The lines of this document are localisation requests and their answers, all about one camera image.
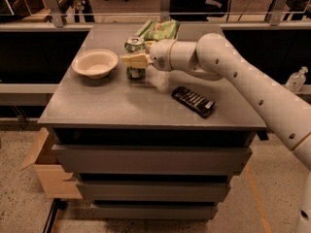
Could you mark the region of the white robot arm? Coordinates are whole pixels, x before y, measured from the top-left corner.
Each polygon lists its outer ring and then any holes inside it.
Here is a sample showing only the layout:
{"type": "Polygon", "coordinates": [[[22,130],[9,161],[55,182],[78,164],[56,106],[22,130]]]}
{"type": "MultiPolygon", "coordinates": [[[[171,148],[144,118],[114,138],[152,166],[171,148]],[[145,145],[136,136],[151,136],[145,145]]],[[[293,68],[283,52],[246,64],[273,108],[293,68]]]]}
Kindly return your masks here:
{"type": "Polygon", "coordinates": [[[148,51],[121,57],[124,66],[183,71],[196,78],[227,79],[266,125],[308,170],[295,233],[311,233],[311,105],[245,60],[221,34],[208,33],[196,42],[164,39],[148,51]]]}

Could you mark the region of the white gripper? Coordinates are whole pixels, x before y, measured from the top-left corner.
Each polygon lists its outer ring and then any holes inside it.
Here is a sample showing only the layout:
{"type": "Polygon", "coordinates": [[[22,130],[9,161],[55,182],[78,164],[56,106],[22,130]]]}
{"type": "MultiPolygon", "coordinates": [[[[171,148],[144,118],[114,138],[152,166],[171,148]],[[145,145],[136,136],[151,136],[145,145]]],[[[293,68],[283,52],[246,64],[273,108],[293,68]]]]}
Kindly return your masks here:
{"type": "Polygon", "coordinates": [[[145,41],[146,53],[121,55],[120,60],[124,67],[146,69],[152,63],[158,71],[170,72],[170,54],[175,40],[164,39],[160,41],[145,41]]]}

